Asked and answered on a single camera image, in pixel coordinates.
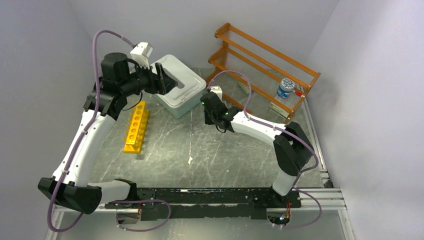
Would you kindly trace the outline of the white plastic bin lid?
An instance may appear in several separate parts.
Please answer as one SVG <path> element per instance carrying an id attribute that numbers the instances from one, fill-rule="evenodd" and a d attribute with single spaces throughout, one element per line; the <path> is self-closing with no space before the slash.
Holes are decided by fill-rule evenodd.
<path id="1" fill-rule="evenodd" d="M 174 55 L 165 55 L 156 62 L 160 63 L 164 72 L 177 82 L 177 86 L 169 93 L 154 95 L 157 100 L 172 109 L 182 107 L 183 104 L 205 89 L 206 81 Z"/>

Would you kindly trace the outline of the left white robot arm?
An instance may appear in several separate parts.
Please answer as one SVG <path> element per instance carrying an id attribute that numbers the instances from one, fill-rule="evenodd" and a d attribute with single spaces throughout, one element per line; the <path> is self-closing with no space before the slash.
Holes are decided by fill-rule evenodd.
<path id="1" fill-rule="evenodd" d="M 159 62 L 142 65 L 135 57 L 112 52 L 96 72 L 93 91 L 83 106 L 78 132 L 59 167 L 38 182 L 38 189 L 52 204 L 91 214 L 103 204 L 119 201 L 132 208 L 139 200 L 134 182 L 116 179 L 90 183 L 90 172 L 108 131 L 127 105 L 127 98 L 143 93 L 166 95 L 177 86 Z"/>

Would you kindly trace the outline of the yellow test tube rack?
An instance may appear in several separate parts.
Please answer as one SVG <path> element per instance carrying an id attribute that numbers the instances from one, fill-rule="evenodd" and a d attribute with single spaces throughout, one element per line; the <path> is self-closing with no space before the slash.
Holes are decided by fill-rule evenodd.
<path id="1" fill-rule="evenodd" d="M 146 102 L 141 101 L 130 112 L 129 124 L 124 138 L 123 152 L 126 154 L 140 154 L 146 134 L 150 111 L 146 108 Z"/>

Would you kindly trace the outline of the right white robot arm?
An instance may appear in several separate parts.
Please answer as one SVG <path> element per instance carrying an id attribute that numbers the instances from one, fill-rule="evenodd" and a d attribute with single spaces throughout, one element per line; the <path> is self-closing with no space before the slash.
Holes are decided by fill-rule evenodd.
<path id="1" fill-rule="evenodd" d="M 302 127 L 254 118 L 242 109 L 226 107 L 219 96 L 210 91 L 200 98 L 204 107 L 205 124 L 214 125 L 222 133 L 245 134 L 273 147 L 279 171 L 272 183 L 270 202 L 282 207 L 289 200 L 289 192 L 296 184 L 301 170 L 313 156 L 313 147 Z"/>

